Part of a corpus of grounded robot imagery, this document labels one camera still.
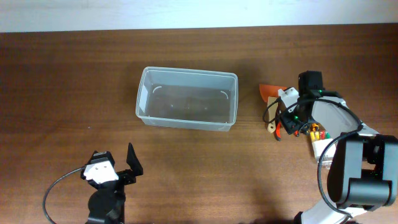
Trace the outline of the small screwdriver set case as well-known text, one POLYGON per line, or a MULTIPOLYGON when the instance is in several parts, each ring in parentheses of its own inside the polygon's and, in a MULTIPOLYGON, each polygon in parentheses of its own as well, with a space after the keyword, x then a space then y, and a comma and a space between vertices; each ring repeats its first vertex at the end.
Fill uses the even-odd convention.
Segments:
MULTIPOLYGON (((312 143, 312 148, 313 148, 313 153, 314 153, 314 158, 317 162, 319 162, 319 158, 324 151, 324 149, 327 147, 329 143, 332 142, 332 138, 330 137, 329 133, 326 131, 315 131, 315 132, 310 132, 310 139, 312 143)), ((322 166, 326 169, 329 169, 333 160, 333 157, 336 152, 336 145, 333 144, 329 150, 326 152, 322 166)))

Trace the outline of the orange black needle-nose pliers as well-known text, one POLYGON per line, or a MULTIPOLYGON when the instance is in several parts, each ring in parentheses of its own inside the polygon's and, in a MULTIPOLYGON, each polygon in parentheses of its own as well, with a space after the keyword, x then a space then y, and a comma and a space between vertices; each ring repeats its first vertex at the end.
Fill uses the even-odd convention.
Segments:
POLYGON ((319 124, 318 123, 307 123, 304 127, 303 127, 303 131, 305 133, 309 133, 309 132, 315 132, 318 131, 320 129, 319 124))

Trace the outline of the red handled cutting pliers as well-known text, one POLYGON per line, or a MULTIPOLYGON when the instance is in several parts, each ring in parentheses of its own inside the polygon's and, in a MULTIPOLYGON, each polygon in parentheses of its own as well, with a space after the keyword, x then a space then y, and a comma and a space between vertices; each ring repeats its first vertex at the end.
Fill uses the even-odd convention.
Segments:
MULTIPOLYGON (((281 141, 281 140, 282 140, 282 139, 281 139, 281 135, 280 135, 281 127, 282 127, 281 123, 278 122, 278 123, 277 123, 277 126, 276 126, 276 129, 275 129, 275 132, 274 132, 275 138, 276 138, 277 141, 281 141)), ((294 132, 294 136, 295 136, 295 137, 299 137, 299 135, 300 135, 300 134, 299 134, 298 131, 294 132)))

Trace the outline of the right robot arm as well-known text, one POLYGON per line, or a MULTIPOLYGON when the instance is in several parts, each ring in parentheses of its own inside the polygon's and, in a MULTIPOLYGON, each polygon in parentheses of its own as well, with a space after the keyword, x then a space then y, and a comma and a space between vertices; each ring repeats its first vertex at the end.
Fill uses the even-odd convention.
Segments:
POLYGON ((279 90, 277 119, 288 134, 318 123, 331 137, 317 159, 322 199, 299 212, 294 223, 348 223, 392 205, 397 197, 397 138, 362 122, 343 97, 323 87, 322 74, 306 71, 298 88, 279 90))

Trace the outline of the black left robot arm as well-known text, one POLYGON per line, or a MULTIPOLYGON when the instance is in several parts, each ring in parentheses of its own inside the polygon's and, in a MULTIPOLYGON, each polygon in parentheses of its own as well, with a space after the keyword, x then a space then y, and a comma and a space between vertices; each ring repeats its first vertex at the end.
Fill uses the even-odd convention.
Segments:
POLYGON ((128 144, 129 168, 116 172, 109 151, 95 151, 81 172, 81 178, 96 189, 88 201, 88 223, 124 223, 125 186, 136 183, 144 171, 133 145, 128 144))

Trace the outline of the orange scraper wooden handle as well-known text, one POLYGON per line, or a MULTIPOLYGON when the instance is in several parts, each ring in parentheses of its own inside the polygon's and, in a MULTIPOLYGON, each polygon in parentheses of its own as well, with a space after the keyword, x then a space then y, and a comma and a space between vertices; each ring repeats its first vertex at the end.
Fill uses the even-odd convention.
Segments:
MULTIPOLYGON (((278 96, 278 90, 279 89, 286 89, 285 86, 275 86, 275 85, 266 85, 266 84, 260 84, 259 85, 259 91, 261 94, 261 98, 265 103, 267 103, 267 106, 270 106, 271 103, 275 102, 275 100, 279 97, 278 96)), ((266 113, 266 121, 272 120, 275 118, 276 111, 277 111, 278 103, 274 104, 271 106, 266 113)), ((275 121, 269 123, 267 125, 267 130, 270 133, 274 133, 276 130, 277 125, 275 124, 275 121)))

